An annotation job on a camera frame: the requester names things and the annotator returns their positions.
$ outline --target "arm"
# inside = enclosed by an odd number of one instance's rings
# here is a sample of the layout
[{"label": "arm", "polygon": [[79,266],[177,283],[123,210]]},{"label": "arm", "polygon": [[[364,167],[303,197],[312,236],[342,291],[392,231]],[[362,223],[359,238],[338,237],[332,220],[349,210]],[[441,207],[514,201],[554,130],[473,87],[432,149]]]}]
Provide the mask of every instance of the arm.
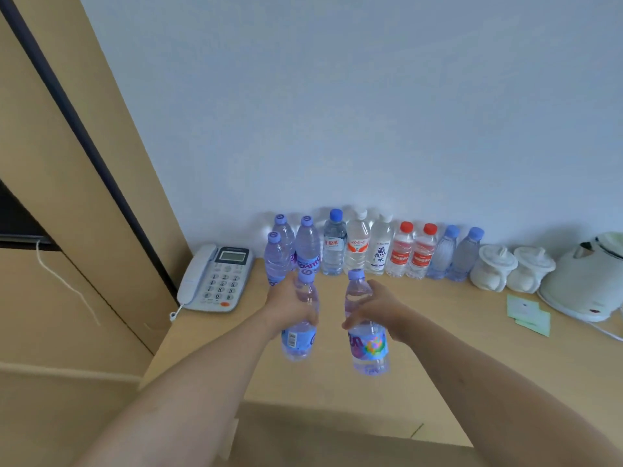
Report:
[{"label": "arm", "polygon": [[409,345],[448,407],[489,464],[620,466],[623,453],[543,389],[400,303],[382,284],[343,324],[385,326]]},{"label": "arm", "polygon": [[296,297],[293,278],[272,287],[249,319],[147,386],[74,466],[210,465],[266,344],[300,321],[318,321]]}]

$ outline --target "white wall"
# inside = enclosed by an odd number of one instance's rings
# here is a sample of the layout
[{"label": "white wall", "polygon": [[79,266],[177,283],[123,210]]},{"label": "white wall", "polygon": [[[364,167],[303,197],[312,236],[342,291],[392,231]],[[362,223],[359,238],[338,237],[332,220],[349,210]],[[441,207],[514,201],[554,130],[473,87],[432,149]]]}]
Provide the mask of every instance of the white wall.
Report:
[{"label": "white wall", "polygon": [[191,248],[385,207],[623,230],[623,0],[82,0]]}]

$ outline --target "right arm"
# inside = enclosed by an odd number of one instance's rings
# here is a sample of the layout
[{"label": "right arm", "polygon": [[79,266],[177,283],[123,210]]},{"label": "right arm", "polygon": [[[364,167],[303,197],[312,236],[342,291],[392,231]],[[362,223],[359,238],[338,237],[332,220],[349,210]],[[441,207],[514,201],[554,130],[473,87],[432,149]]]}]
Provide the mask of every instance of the right arm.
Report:
[{"label": "right arm", "polygon": [[452,414],[489,464],[622,466],[623,453],[539,386],[465,344],[370,280],[374,295],[342,325],[371,320],[409,345]]}]

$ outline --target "plastic bottle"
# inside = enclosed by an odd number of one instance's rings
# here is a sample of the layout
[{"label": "plastic bottle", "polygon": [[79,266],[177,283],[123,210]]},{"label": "plastic bottle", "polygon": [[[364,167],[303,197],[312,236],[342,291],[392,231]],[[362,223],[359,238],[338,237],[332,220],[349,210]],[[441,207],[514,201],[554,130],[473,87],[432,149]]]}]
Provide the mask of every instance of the plastic bottle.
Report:
[{"label": "plastic bottle", "polygon": [[344,266],[347,226],[342,221],[342,210],[334,208],[324,223],[324,243],[320,269],[325,275],[339,275]]},{"label": "plastic bottle", "polygon": [[290,255],[290,270],[294,270],[297,266],[297,250],[294,246],[294,231],[288,224],[285,215],[275,216],[275,225],[273,231],[281,235],[281,245],[288,251]]},{"label": "plastic bottle", "polygon": [[269,243],[264,250],[264,265],[270,286],[281,282],[290,271],[290,256],[281,244],[281,235],[278,232],[269,233]]},{"label": "plastic bottle", "polygon": [[[364,279],[363,269],[348,272],[347,295],[344,312],[348,317],[356,311],[361,298],[372,295],[372,288]],[[389,370],[389,356],[385,328],[372,321],[363,321],[348,331],[348,341],[353,354],[353,365],[365,376],[379,376]]]},{"label": "plastic bottle", "polygon": [[347,251],[344,256],[344,273],[352,269],[362,269],[366,264],[366,253],[370,244],[370,227],[365,219],[368,210],[356,209],[356,219],[347,224]]},{"label": "plastic bottle", "polygon": [[478,259],[480,240],[484,235],[485,232],[481,228],[474,227],[469,230],[467,237],[457,246],[446,278],[454,282],[463,282],[467,278]]},{"label": "plastic bottle", "polygon": [[407,270],[407,262],[413,248],[413,223],[403,221],[400,231],[394,236],[394,243],[389,254],[389,262],[385,263],[385,273],[390,277],[402,277]]},{"label": "plastic bottle", "polygon": [[[299,278],[294,283],[300,301],[312,305],[316,312],[320,311],[318,292],[313,284],[314,272],[311,269],[300,269]],[[300,361],[309,356],[316,339],[316,327],[303,321],[281,332],[281,348],[287,359]]]},{"label": "plastic bottle", "polygon": [[301,218],[301,227],[295,239],[297,250],[297,265],[300,269],[318,271],[320,267],[320,236],[313,225],[311,216]]},{"label": "plastic bottle", "polygon": [[431,257],[437,246],[437,225],[426,223],[424,233],[416,237],[413,243],[413,255],[407,266],[407,277],[421,280],[425,277]]},{"label": "plastic bottle", "polygon": [[392,218],[392,215],[381,213],[379,219],[372,225],[370,248],[366,254],[366,272],[381,275],[385,270],[389,246],[394,237],[394,227],[391,225]]},{"label": "plastic bottle", "polygon": [[448,267],[452,263],[452,255],[457,248],[458,228],[451,224],[446,228],[432,255],[431,264],[426,271],[426,276],[433,280],[440,280],[446,276]]}]

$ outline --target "bottle label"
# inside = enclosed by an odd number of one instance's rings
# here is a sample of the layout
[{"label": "bottle label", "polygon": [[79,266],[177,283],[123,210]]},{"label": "bottle label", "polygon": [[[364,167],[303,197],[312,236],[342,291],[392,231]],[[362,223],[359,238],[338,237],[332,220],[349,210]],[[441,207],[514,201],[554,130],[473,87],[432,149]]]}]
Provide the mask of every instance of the bottle label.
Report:
[{"label": "bottle label", "polygon": [[340,238],[324,238],[324,249],[331,251],[343,251],[344,250],[344,239]]},{"label": "bottle label", "polygon": [[374,254],[370,259],[370,266],[375,270],[382,270],[385,267],[385,260],[387,260],[387,250],[389,249],[389,243],[391,241],[377,242],[373,249]]},{"label": "bottle label", "polygon": [[348,341],[351,343],[353,357],[360,361],[378,361],[389,352],[384,328],[380,333],[369,336],[353,336],[349,332]]},{"label": "bottle label", "polygon": [[405,265],[409,261],[410,252],[399,252],[394,249],[391,252],[391,261],[396,265]]},{"label": "bottle label", "polygon": [[418,251],[413,252],[413,257],[411,258],[411,263],[418,267],[427,267],[431,263],[432,253],[425,255],[420,254]]},{"label": "bottle label", "polygon": [[351,252],[365,252],[368,250],[368,244],[370,244],[370,238],[351,239],[348,241],[348,250]]},{"label": "bottle label", "polygon": [[315,340],[316,327],[312,327],[311,330],[305,332],[292,332],[287,329],[281,332],[281,343],[294,351],[307,351],[311,349]]},{"label": "bottle label", "polygon": [[320,266],[320,255],[314,259],[303,259],[300,255],[297,255],[297,264],[301,269],[311,269],[316,272],[318,271],[318,266]]},{"label": "bottle label", "polygon": [[285,277],[284,276],[277,276],[277,275],[267,275],[268,279],[269,279],[269,284],[270,286],[275,286],[276,284],[278,284],[279,282],[281,282]]}]

